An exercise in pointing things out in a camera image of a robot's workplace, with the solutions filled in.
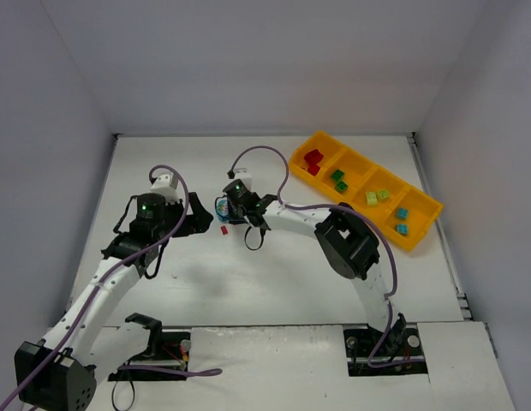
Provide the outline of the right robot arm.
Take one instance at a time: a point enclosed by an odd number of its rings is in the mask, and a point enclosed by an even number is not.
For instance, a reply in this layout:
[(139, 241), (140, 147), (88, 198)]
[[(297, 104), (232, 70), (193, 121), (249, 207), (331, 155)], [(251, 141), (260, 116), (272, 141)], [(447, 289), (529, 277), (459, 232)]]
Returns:
[(393, 342), (406, 326), (391, 302), (379, 265), (380, 234), (350, 205), (295, 205), (276, 195), (260, 197), (236, 179), (224, 190), (231, 222), (244, 220), (264, 235), (287, 231), (318, 241), (332, 270), (350, 280), (367, 315), (367, 325)]

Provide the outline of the red square lego block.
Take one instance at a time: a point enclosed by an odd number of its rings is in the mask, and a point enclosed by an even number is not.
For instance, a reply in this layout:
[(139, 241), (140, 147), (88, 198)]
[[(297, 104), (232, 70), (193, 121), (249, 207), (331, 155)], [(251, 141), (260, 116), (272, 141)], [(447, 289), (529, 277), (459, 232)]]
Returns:
[(313, 149), (312, 151), (305, 154), (304, 161), (307, 164), (318, 164), (322, 161), (323, 158), (324, 154), (320, 150)]

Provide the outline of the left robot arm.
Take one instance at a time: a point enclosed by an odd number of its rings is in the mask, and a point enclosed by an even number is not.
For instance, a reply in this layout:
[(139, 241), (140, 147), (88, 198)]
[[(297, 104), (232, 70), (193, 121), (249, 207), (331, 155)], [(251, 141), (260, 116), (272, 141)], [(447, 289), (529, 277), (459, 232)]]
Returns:
[(137, 213), (126, 232), (103, 250), (90, 283), (72, 307), (38, 342), (15, 352), (14, 395), (43, 410), (85, 410), (97, 386), (138, 355), (162, 349), (160, 320), (132, 313), (106, 340), (99, 334), (123, 297), (162, 259), (172, 238), (206, 232), (212, 214), (195, 192), (185, 200), (173, 189), (135, 198)]

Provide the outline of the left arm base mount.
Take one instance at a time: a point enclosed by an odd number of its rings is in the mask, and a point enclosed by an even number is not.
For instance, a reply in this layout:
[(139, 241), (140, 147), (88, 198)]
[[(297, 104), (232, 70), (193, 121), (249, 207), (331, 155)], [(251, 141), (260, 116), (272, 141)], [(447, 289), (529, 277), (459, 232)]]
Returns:
[[(186, 371), (191, 346), (189, 330), (163, 331), (163, 342), (155, 354), (138, 354), (128, 360), (127, 365), (161, 367)], [(112, 373), (108, 382), (164, 382), (185, 381), (187, 377), (150, 370), (123, 370)]]

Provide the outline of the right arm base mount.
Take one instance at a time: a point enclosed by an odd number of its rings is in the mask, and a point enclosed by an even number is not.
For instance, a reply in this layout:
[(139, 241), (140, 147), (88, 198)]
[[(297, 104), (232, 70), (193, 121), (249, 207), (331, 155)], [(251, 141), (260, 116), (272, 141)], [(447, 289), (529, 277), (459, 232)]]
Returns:
[(351, 378), (428, 374), (417, 324), (408, 325), (400, 338), (395, 342), (383, 342), (376, 351), (371, 363), (376, 365), (385, 363), (386, 367), (370, 367), (368, 357), (381, 335), (381, 332), (366, 326), (343, 329), (348, 375)]

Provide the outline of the small green lego brick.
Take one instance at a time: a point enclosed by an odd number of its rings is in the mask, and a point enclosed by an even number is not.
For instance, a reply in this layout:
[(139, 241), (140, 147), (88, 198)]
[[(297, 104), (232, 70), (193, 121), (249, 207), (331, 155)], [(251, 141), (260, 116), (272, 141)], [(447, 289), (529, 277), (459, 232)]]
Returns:
[(340, 181), (336, 186), (335, 186), (335, 189), (339, 192), (339, 193), (343, 193), (345, 192), (347, 189), (348, 189), (348, 185), (343, 182), (343, 181)]

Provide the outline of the light green lego brick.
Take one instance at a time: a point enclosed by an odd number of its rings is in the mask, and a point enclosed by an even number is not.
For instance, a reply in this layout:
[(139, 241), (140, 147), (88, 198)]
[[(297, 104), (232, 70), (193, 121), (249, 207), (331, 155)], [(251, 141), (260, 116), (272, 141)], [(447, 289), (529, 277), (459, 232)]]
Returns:
[(375, 192), (366, 192), (367, 204), (369, 206), (375, 206), (378, 204), (377, 195)]

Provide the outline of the red arch lego block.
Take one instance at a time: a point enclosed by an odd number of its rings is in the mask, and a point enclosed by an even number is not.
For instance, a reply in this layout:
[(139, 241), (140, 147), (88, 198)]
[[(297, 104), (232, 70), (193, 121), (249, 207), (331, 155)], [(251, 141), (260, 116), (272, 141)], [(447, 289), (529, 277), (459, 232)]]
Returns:
[(307, 168), (307, 172), (311, 174), (312, 176), (316, 176), (320, 171), (320, 167), (317, 164), (311, 164)]

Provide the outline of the teal blue lego brick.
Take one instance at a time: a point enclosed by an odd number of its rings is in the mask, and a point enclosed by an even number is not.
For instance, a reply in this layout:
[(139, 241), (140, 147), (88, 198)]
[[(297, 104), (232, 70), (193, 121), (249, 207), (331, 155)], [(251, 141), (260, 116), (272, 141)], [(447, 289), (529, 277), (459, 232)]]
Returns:
[(409, 210), (403, 207), (399, 207), (396, 212), (396, 218), (399, 220), (406, 220), (409, 215)]

